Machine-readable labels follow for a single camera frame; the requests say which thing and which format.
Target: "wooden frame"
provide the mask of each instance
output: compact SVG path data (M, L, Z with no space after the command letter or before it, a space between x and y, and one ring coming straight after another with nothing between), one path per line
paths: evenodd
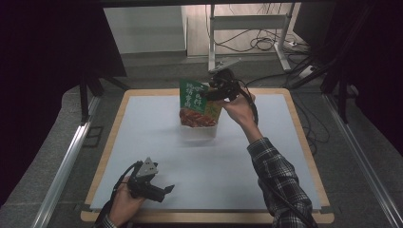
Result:
M322 209L330 207L330 202L324 190L320 175L317 172L317 166L311 153L308 142L297 115L290 92L284 88L250 88L254 94L282 94L290 110L290 114L297 131L297 136L304 152L308 168L314 180L315 187L319 196ZM94 198L95 192L101 182L102 176L106 170L106 164L112 152L113 144L115 143L122 119L125 114L125 108L131 96L177 96L178 89L131 89L128 90L121 102L119 111L116 115L115 122L112 125L109 137L106 142L103 156L99 162L93 182L88 191L85 204L90 205ZM98 217L98 212L82 211L81 219L83 221L95 221ZM333 213L322 213L321 211L313 212L313 217L317 223L331 223L335 219ZM135 218L139 223L243 223L243 224L264 224L272 223L273 217L268 212L178 212L169 210L143 210L140 211Z

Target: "cable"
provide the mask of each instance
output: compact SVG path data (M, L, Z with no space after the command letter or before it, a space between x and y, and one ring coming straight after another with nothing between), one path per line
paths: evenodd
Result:
M300 100L302 106L303 106L306 110L308 110L308 112L309 112L312 116L314 116L315 119L317 119L317 121L319 122L319 124L322 125L323 129L326 131L326 135L327 135L327 136L326 136L325 140L318 140L318 139L317 139L317 136L315 135L315 136L314 136L315 142L327 143L327 142L330 140L330 131L329 131L329 129L326 127L326 125L323 123L323 121L321 121L320 118L319 118L317 115L315 115L315 113L314 113L313 111L311 111L311 109L309 109L309 108L305 105L305 103L304 103L304 102L302 101L302 99L299 97L299 94L298 94L298 93L295 93L295 94L297 95L298 99Z

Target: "black cable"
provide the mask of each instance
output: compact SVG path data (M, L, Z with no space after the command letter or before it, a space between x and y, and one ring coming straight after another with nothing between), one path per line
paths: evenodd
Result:
M330 140L330 131L329 131L329 129L326 127L326 125L323 123L323 121L321 121L320 120L320 118L317 116L317 115L315 115L315 113L313 112L313 111L311 111L311 109L309 109L306 105L305 105L305 103L302 101L302 99L299 97L299 94L298 93L296 93L296 95L297 95L297 97L298 97L298 99L300 100L300 102L301 102L301 104L302 104L302 106L306 109L306 110L308 110L308 112L312 115L312 116L314 116L314 118L319 122L319 124L323 127L323 129L326 131L326 138L325 138L325 140L318 140L317 139L317 137L315 136L315 141L316 142L319 142L319 143L327 143L329 140Z
M306 218L299 210L291 204L287 199L285 199L278 191L276 191L272 185L269 183L266 183L264 181L264 177L259 177L259 186L260 187L265 187L264 189L266 192L271 192L273 193L281 202L283 202L290 210L292 210L296 216L309 228L317 228L317 226L314 225L313 221L314 219L312 218L312 215L310 218Z

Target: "food image on box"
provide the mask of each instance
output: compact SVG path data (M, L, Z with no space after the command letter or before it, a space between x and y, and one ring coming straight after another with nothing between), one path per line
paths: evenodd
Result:
M210 86L180 79L181 124L190 127L215 126L221 114L221 107L201 96Z

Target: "hand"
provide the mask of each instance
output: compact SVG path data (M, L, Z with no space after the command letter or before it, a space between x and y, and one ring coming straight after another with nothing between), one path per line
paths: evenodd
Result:
M251 94L252 101L255 101L256 96ZM237 99L232 102L226 102L225 100L216 101L216 104L223 107L228 115L242 127L243 132L246 135L249 143L253 143L263 136L261 135L258 126L255 124L254 114L251 106L243 95L239 95Z
M251 94L252 101L255 101L256 96ZM250 124L254 121L253 111L243 95L239 95L237 99L232 102L226 102L225 100L216 101L216 104L223 107L228 115L240 126Z
M129 177L125 177L118 190L116 191L115 199L113 200L112 208L109 213L110 221L115 226L120 227L125 222L129 221L139 211L145 198L133 199L127 187Z

